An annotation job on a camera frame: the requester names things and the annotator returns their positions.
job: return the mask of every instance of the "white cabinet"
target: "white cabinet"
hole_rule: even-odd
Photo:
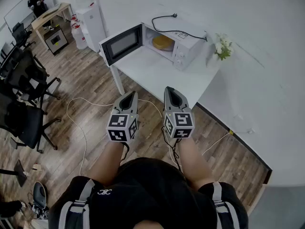
[[[99,7],[93,4],[88,8],[77,10],[76,16],[88,47],[98,52],[99,42],[106,38]]]

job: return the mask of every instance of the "gray wall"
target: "gray wall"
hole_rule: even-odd
[[[249,229],[300,229],[304,222],[305,186],[267,186],[249,216]]]

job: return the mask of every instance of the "black cable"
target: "black cable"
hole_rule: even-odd
[[[128,144],[127,144],[127,143],[123,143],[123,144],[124,144],[124,146],[127,148],[127,152],[126,152],[126,154],[125,154],[125,157],[124,157],[123,159],[121,159],[120,162],[122,162],[122,161],[127,157],[127,154],[128,154],[128,152],[129,152],[129,146],[128,146]]]
[[[179,140],[179,139],[176,140],[174,146],[171,146],[171,145],[165,140],[165,135],[164,135],[163,129],[164,129],[164,126],[162,126],[162,128],[161,128],[161,131],[162,131],[162,134],[163,134],[164,142],[165,142],[168,146],[170,146],[170,147],[172,148],[173,157],[174,157],[174,159],[175,159],[175,161],[176,161],[176,164],[177,164],[177,166],[178,166],[178,169],[181,171],[180,165],[179,165],[179,163],[178,163],[179,155],[176,153],[176,145],[177,145],[177,143],[179,143],[179,142],[181,141],[181,138],[180,138],[180,140]]]
[[[153,18],[153,19],[152,19],[152,26],[153,26],[153,28],[155,29],[155,31],[157,31],[157,32],[182,32],[182,33],[185,33],[185,34],[187,34],[187,35],[189,35],[189,36],[191,36],[191,37],[198,38],[198,39],[203,39],[203,40],[205,40],[206,42],[208,41],[206,37],[193,36],[193,35],[191,35],[191,34],[185,32],[185,31],[160,31],[160,30],[158,30],[158,29],[155,27],[155,25],[154,25],[154,23],[153,23],[153,20],[158,19],[158,18],[164,18],[164,17],[174,17],[174,18],[176,18],[176,17],[177,17],[177,14],[174,13],[173,15],[165,15],[165,16],[159,16],[159,17]]]

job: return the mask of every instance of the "microwave window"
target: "microwave window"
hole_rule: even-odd
[[[135,32],[132,32],[129,35],[123,37],[122,39],[114,42],[113,44],[111,44],[113,56],[115,57],[117,54],[134,45],[136,42],[137,38]]]

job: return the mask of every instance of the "microwave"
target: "microwave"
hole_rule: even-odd
[[[180,30],[196,37],[206,37],[206,31],[199,27],[183,21],[179,18],[160,18],[155,20],[158,31]],[[192,37],[183,32],[158,32],[151,23],[140,23],[131,28],[123,30],[99,42],[100,55],[107,66],[111,66],[126,55],[144,46],[173,62],[175,68],[184,70],[192,60],[200,54],[205,40]],[[172,39],[168,49],[158,49],[153,40],[163,35]]]

